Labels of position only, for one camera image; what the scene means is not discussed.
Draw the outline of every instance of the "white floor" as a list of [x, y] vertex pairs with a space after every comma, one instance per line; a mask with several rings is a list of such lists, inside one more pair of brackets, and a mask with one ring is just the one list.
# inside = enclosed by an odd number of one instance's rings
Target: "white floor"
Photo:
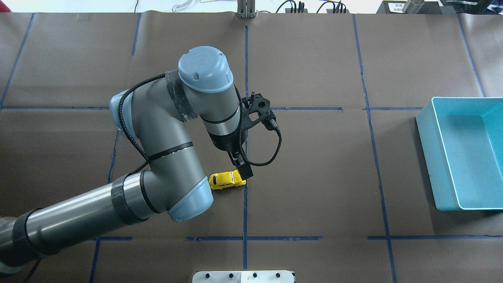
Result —
[[[139, 0], [137, 12], [149, 10], [172, 12], [174, 5], [181, 5], [187, 0]], [[134, 11], [136, 0], [3, 0], [13, 12], [46, 12], [46, 13], [130, 13]], [[283, 0], [256, 0], [256, 9], [274, 13]], [[375, 14], [382, 0], [343, 0], [354, 14]], [[305, 0], [305, 8], [310, 13], [316, 12], [323, 1]], [[236, 0], [193, 0], [179, 12], [236, 12]]]

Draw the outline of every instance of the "gray robot arm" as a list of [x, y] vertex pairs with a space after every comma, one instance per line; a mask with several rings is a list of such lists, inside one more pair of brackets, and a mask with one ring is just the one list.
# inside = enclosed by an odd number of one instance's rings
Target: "gray robot arm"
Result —
[[[252, 171], [242, 150], [244, 130], [262, 122], [279, 134], [269, 101], [260, 94], [239, 101], [225, 55], [200, 46], [169, 71], [114, 96], [110, 111], [119, 130], [139, 139], [150, 170], [30, 211], [0, 218], [0, 277], [61, 249], [146, 221], [168, 211], [177, 222], [206, 211], [213, 196], [184, 122], [200, 116], [214, 145], [227, 151], [243, 179]], [[251, 121], [250, 113], [259, 119]]]

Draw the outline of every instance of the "teal storage box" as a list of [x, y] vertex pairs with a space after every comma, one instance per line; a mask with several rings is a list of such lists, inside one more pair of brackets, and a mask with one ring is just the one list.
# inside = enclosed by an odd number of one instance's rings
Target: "teal storage box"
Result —
[[416, 121], [437, 209], [503, 209], [503, 98], [434, 97]]

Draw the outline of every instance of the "black rubber band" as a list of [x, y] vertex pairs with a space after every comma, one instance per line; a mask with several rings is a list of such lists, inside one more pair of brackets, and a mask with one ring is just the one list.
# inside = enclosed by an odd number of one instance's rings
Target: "black rubber band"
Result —
[[180, 150], [182, 150], [182, 149], [186, 149], [186, 148], [193, 147], [193, 146], [194, 146], [194, 144], [190, 141], [190, 142], [188, 142], [188, 143], [184, 143], [184, 144], [181, 144], [181, 145], [179, 145], [179, 146], [176, 146], [176, 147], [173, 147], [173, 148], [167, 149], [167, 150], [165, 150], [165, 151], [161, 151], [161, 152], [159, 152], [159, 153], [156, 153], [156, 154], [154, 154], [154, 155], [151, 155], [151, 156], [149, 156], [149, 157], [148, 157], [148, 160], [149, 160], [150, 162], [152, 162], [152, 161], [154, 161], [154, 160], [156, 160], [156, 159], [159, 159], [159, 158], [161, 158], [161, 157], [164, 157], [164, 156], [166, 156], [166, 155], [170, 155], [170, 154], [175, 153], [175, 152], [177, 152], [177, 151], [180, 151]]
[[25, 264], [28, 261], [37, 258], [44, 258], [59, 252], [59, 250], [44, 250], [43, 247], [36, 249], [33, 243], [30, 241], [30, 238], [28, 237], [28, 233], [26, 231], [26, 222], [28, 221], [28, 217], [37, 210], [40, 210], [40, 208], [36, 208], [28, 213], [19, 216], [14, 222], [12, 229], [12, 242], [15, 248], [15, 256], [11, 261], [6, 262], [7, 264], [18, 266]]
[[197, 118], [196, 113], [192, 109], [192, 106], [185, 95], [184, 88], [182, 87], [182, 81], [178, 75], [178, 70], [172, 70], [164, 73], [166, 78], [167, 91], [170, 93], [171, 100], [178, 111], [178, 114], [182, 119], [187, 122], [192, 119]]
[[145, 203], [147, 204], [148, 208], [155, 214], [160, 214], [161, 212], [156, 210], [155, 207], [152, 205], [152, 202], [150, 202], [150, 199], [148, 199], [147, 192], [145, 190], [145, 184], [143, 183], [143, 175], [145, 174], [145, 171], [142, 171], [140, 174], [140, 189], [141, 189], [141, 195], [143, 196], [143, 200], [145, 200]]
[[127, 225], [133, 225], [146, 221], [147, 219], [141, 219], [137, 217], [131, 207], [126, 203], [126, 198], [124, 197], [124, 180], [127, 175], [120, 177], [112, 183], [112, 188], [110, 189], [110, 196], [112, 198], [112, 204], [114, 205], [115, 212], [122, 220], [122, 222]]
[[227, 122], [229, 121], [230, 119], [232, 119], [235, 115], [239, 115], [238, 114], [238, 110], [239, 110], [239, 106], [237, 107], [236, 111], [234, 111], [234, 113], [232, 115], [230, 115], [229, 117], [223, 119], [223, 120], [220, 120], [220, 121], [210, 121], [210, 120], [206, 120], [205, 118], [201, 117], [201, 119], [203, 119], [203, 121], [205, 121], [206, 123], [210, 123], [210, 124], [220, 124], [220, 123], [223, 123], [223, 122]]

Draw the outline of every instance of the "white label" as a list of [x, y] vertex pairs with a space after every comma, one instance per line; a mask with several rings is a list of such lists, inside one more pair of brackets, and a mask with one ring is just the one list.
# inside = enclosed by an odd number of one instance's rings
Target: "white label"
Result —
[[403, 14], [403, 3], [388, 3], [389, 11]]

